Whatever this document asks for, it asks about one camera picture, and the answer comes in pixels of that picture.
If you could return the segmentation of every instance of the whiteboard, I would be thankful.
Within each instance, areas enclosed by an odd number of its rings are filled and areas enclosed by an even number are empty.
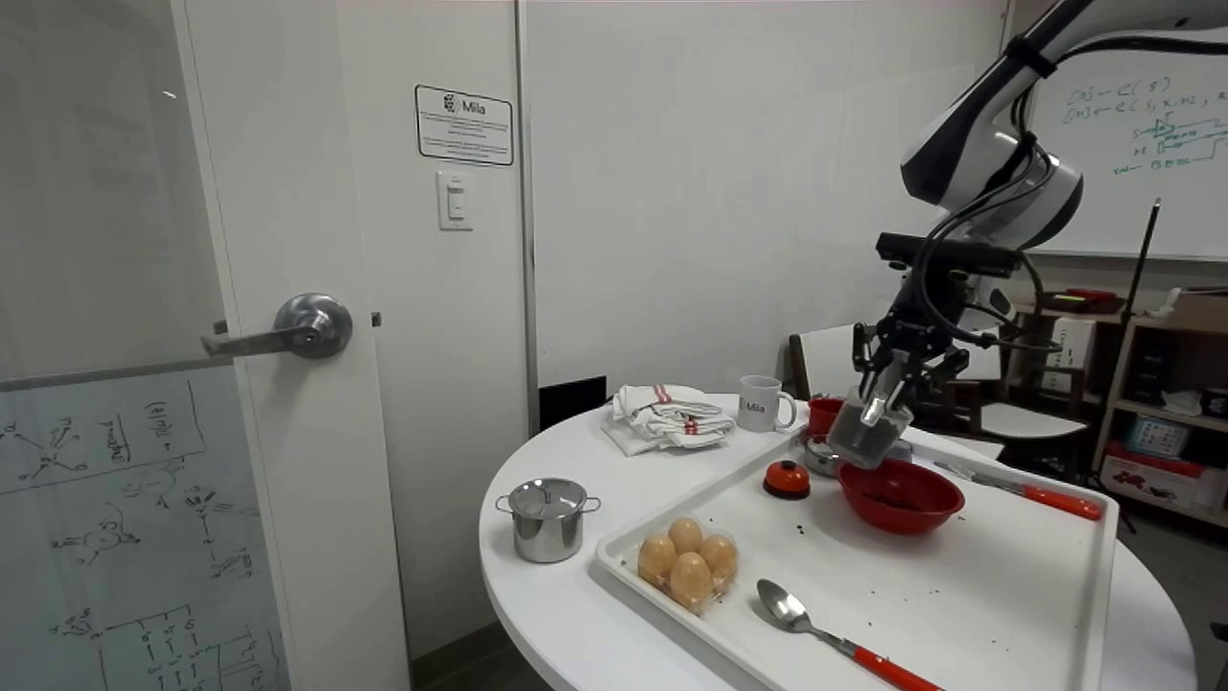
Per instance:
[[[1031,91],[1039,147],[1082,171],[1082,208],[1039,252],[1228,262],[1228,57],[1085,52]]]
[[[231,368],[0,390],[0,544],[0,687],[288,687]]]

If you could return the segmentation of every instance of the potato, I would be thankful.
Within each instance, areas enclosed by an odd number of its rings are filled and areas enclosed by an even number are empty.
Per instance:
[[[698,551],[677,557],[677,569],[669,576],[669,594],[696,615],[705,610],[705,603],[715,599],[715,571]]]
[[[698,551],[703,544],[703,526],[696,517],[677,517],[669,526],[669,536],[677,541],[680,551]]]
[[[715,590],[724,594],[738,576],[738,544],[724,532],[710,532],[698,551],[715,571]]]
[[[648,532],[640,544],[636,576],[663,590],[672,569],[677,569],[677,541],[669,532]]]

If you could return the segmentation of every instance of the white tray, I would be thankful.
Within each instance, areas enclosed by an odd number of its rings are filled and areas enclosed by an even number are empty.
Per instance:
[[[769,494],[769,459],[799,459],[799,454],[784,444],[755,457],[672,512],[604,541],[593,557],[597,582],[732,687],[886,687],[819,636],[769,627],[752,608],[764,576],[794,590],[819,627],[939,687],[1101,687],[1117,550],[1114,499],[993,464],[981,473],[1097,499],[1105,517],[1085,521],[954,478],[966,505],[927,536],[897,536],[854,517],[834,478],[813,478],[811,499],[794,503]],[[703,619],[634,571],[640,536],[669,530],[680,513],[730,532],[741,550],[730,594]]]

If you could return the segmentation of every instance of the wall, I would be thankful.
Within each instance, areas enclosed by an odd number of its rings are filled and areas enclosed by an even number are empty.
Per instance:
[[[531,5],[540,385],[732,388],[792,330],[879,317],[897,161],[1003,41],[1005,5]]]
[[[495,623],[480,494],[524,443],[517,171],[416,147],[416,86],[514,101],[512,0],[343,5],[353,176],[377,288],[409,655]],[[436,229],[432,170],[471,171],[476,226]]]

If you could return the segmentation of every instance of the red handle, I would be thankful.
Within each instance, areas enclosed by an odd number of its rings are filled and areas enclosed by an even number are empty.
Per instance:
[[[913,672],[904,672],[900,664],[862,647],[862,645],[853,645],[853,660],[869,672],[874,672],[879,679],[886,679],[889,687],[900,687],[900,691],[939,691],[931,679],[922,679]]]
[[[1082,494],[1051,491],[1051,486],[1039,486],[1039,485],[1023,485],[1022,494],[1031,499],[1031,503],[1090,517],[1090,521],[1105,517],[1105,505],[1092,503],[1092,499],[1082,499]]]

